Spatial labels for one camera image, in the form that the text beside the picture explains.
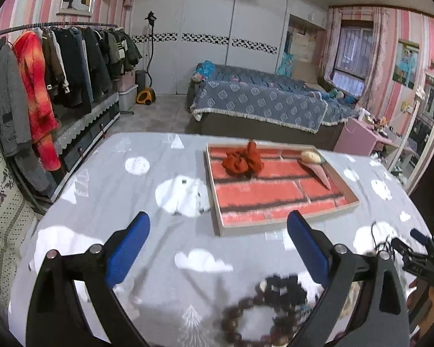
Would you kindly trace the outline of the person's right hand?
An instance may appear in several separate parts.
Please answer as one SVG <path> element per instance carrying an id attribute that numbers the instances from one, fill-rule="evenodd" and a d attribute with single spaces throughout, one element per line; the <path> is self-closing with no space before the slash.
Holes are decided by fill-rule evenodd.
<path id="1" fill-rule="evenodd" d="M 434 287 L 416 278 L 409 284 L 414 291 L 407 298 L 410 331 L 414 341 L 420 340 L 434 323 Z"/>

